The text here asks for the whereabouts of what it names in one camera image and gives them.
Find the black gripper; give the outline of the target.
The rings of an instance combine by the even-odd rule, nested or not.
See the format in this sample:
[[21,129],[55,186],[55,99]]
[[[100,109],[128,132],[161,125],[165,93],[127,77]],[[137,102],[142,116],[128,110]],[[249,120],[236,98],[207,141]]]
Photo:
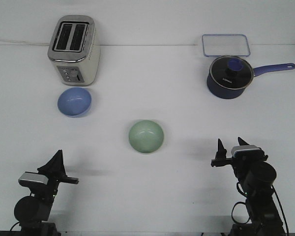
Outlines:
[[34,183],[30,188],[31,193],[42,202],[52,204],[58,193],[60,183],[78,184],[79,179],[75,177],[67,177],[63,161],[63,151],[59,149],[56,154],[43,166],[39,167],[40,174],[59,173],[60,178],[49,177],[47,183]]
[[[238,144],[240,146],[248,146],[249,144],[241,137],[237,138]],[[242,157],[226,158],[227,150],[224,148],[223,143],[220,139],[217,141],[217,152],[216,158],[211,161],[212,167],[222,167],[226,165],[231,165],[235,174],[235,177],[241,182],[245,179],[251,165],[258,161],[267,161],[268,155],[261,156],[249,156],[245,154]]]

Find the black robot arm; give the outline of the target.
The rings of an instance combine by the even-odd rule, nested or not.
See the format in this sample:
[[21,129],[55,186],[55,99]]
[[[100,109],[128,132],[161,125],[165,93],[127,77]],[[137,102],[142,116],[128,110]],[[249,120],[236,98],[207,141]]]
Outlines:
[[18,179],[30,194],[21,198],[14,207],[14,216],[21,227],[22,236],[60,236],[55,223],[48,222],[60,183],[78,184],[79,179],[69,177],[63,162],[63,151],[55,155],[37,172],[24,172]]
[[245,201],[242,204],[248,212],[244,223],[234,220],[231,236],[287,236],[289,229],[280,201],[274,202],[277,192],[273,183],[276,170],[267,163],[268,155],[255,145],[238,138],[238,146],[231,150],[232,156],[226,157],[227,151],[222,141],[217,142],[217,152],[211,166],[231,165],[237,178],[236,188]]

